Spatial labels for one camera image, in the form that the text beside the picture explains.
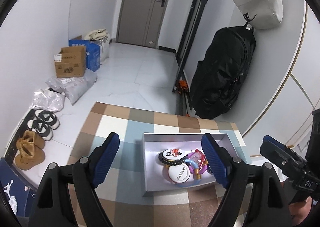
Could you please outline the person's right hand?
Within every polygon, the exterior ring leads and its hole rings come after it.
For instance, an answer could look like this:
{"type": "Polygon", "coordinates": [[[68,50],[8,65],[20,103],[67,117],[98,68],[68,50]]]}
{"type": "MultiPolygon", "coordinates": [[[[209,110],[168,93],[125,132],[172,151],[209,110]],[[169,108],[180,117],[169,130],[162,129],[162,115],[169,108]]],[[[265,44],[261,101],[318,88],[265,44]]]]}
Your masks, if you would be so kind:
{"type": "Polygon", "coordinates": [[[308,197],[289,205],[292,226],[319,226],[319,201],[308,197]]]}

